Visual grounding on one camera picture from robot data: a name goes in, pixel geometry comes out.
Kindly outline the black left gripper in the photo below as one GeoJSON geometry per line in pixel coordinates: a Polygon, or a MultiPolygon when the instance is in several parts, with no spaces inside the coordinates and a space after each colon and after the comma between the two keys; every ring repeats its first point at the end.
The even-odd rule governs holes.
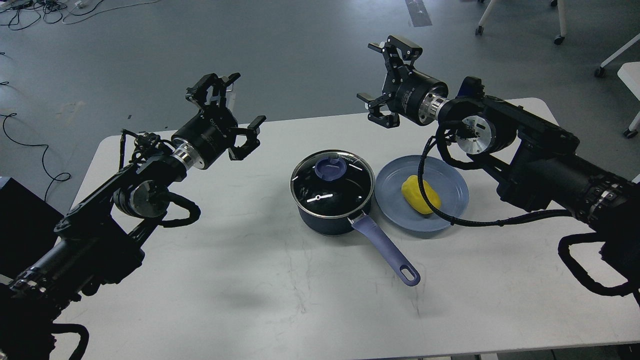
{"type": "Polygon", "coordinates": [[[228,76],[210,73],[186,89],[186,101],[196,105],[198,112],[171,135],[171,143],[176,146],[172,156],[183,162],[186,169],[206,170],[226,150],[231,161],[243,161],[261,145],[259,127],[267,116],[258,115],[242,128],[227,107],[227,89],[241,76],[238,72],[228,76]],[[240,146],[235,145],[237,136],[246,139],[240,146]]]}

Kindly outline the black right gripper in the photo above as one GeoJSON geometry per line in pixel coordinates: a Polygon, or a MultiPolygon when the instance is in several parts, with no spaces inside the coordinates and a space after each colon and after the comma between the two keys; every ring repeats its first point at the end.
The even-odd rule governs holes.
{"type": "Polygon", "coordinates": [[[448,85],[415,69],[400,71],[402,67],[412,69],[423,54],[423,48],[400,35],[388,35],[380,43],[370,42],[368,48],[382,54],[386,81],[399,83],[399,86],[396,93],[384,92],[377,98],[365,92],[357,93],[357,98],[365,103],[368,110],[367,119],[386,129],[400,126],[400,116],[419,126],[430,125],[435,120],[435,113],[430,110],[431,104],[436,98],[448,98],[448,85]],[[394,98],[395,112],[383,114],[382,107],[394,98]]]}

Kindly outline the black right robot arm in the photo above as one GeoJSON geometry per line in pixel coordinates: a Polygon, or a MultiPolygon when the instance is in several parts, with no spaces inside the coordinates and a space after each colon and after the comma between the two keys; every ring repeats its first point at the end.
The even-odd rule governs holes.
{"type": "Polygon", "coordinates": [[[454,98],[445,82],[415,68],[423,48],[402,36],[388,35],[368,48],[382,55],[386,77],[382,94],[358,93],[368,120],[387,129],[400,117],[427,126],[436,122],[417,166],[418,193],[430,209],[423,182],[432,148],[460,170],[483,170],[498,183],[501,201],[525,211],[513,218],[472,221],[435,209],[452,225],[492,227],[573,217],[590,227],[566,235],[558,256],[578,282],[606,297],[639,300],[639,185],[576,155],[579,139],[521,105],[487,95],[482,80],[466,76],[454,98]]]}

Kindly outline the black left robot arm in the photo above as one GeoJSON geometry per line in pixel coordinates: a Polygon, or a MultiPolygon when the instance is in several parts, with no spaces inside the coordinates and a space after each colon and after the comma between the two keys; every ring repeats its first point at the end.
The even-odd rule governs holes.
{"type": "Polygon", "coordinates": [[[73,207],[55,225],[59,241],[34,264],[1,285],[1,358],[48,360],[57,334],[77,334],[70,355],[80,360],[89,331],[80,324],[56,323],[82,296],[102,285],[119,284],[141,267],[144,243],[159,228],[196,223],[201,209],[170,191],[191,168],[208,169],[223,154],[244,160],[258,148],[257,116],[241,127],[227,107],[227,89],[240,78],[204,75],[185,98],[198,112],[170,139],[153,132],[122,129],[118,171],[73,207]]]}

